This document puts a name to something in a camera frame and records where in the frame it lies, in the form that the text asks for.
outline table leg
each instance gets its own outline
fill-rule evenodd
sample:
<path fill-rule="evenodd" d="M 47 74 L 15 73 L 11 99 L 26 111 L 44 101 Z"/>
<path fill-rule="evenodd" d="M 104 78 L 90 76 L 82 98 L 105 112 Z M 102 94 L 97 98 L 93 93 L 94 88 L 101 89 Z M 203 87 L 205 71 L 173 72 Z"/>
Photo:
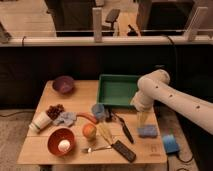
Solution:
<path fill-rule="evenodd" d="M 52 171 L 52 165 L 39 165 L 40 171 Z"/>

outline white cup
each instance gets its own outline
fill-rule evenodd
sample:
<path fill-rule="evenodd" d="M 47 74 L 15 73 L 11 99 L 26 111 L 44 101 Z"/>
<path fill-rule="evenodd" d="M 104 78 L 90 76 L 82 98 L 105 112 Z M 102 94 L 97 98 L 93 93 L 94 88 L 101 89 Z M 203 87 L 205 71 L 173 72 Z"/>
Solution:
<path fill-rule="evenodd" d="M 39 133 L 43 128 L 49 125 L 52 119 L 47 115 L 46 112 L 41 112 L 29 125 L 29 128 L 35 132 Z"/>

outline glass panel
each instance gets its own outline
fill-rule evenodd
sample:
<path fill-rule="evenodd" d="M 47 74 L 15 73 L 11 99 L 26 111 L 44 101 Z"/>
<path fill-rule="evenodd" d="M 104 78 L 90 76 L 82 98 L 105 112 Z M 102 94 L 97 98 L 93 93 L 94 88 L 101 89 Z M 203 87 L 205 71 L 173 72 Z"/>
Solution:
<path fill-rule="evenodd" d="M 13 37 L 93 36 L 94 6 L 103 36 L 182 35 L 200 6 L 209 9 L 198 34 L 213 35 L 211 0 L 2 0 L 0 22 Z"/>

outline purple bowl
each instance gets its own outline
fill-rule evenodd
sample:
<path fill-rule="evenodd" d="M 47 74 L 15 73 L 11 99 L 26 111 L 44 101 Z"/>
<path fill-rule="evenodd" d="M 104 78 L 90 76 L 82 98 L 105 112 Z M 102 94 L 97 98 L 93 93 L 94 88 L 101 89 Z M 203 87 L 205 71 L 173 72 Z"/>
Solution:
<path fill-rule="evenodd" d="M 74 79 L 70 76 L 60 76 L 53 81 L 53 89 L 61 94 L 70 93 L 74 88 Z"/>

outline green tray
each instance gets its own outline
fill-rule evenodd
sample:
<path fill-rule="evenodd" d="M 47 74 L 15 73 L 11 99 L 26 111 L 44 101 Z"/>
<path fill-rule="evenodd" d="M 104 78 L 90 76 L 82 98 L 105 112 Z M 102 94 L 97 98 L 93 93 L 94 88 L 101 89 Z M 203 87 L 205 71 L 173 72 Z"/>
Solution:
<path fill-rule="evenodd" d="M 139 78 L 137 75 L 100 75 L 97 102 L 108 107 L 133 108 L 130 102 L 138 91 Z"/>

